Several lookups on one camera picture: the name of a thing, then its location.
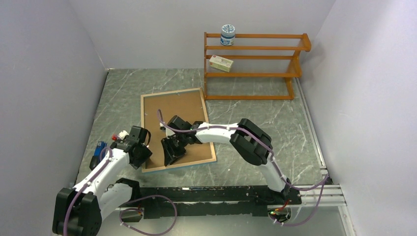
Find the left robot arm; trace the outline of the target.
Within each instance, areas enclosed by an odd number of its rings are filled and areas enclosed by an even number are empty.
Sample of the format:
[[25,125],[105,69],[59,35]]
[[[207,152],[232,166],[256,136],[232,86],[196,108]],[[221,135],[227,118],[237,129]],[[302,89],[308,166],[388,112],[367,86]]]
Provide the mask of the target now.
[[141,167],[152,155],[148,148],[151,133],[132,126],[121,132],[99,154],[100,162],[82,181],[63,188],[56,196],[52,231],[62,236],[95,236],[102,221],[116,208],[136,206],[141,199],[136,180],[116,176],[127,166]]

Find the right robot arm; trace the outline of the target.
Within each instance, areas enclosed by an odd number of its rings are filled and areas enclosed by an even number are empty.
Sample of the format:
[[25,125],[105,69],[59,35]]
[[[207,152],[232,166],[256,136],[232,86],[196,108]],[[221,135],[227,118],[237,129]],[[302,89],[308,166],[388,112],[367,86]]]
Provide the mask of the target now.
[[160,128],[166,133],[161,140],[165,166],[183,158],[187,145],[230,144],[247,163],[260,169],[273,202],[282,204],[289,198],[290,183],[274,159],[271,137],[249,119],[232,124],[210,124],[189,123],[179,116],[173,116],[168,123],[162,120],[162,115],[158,118]]

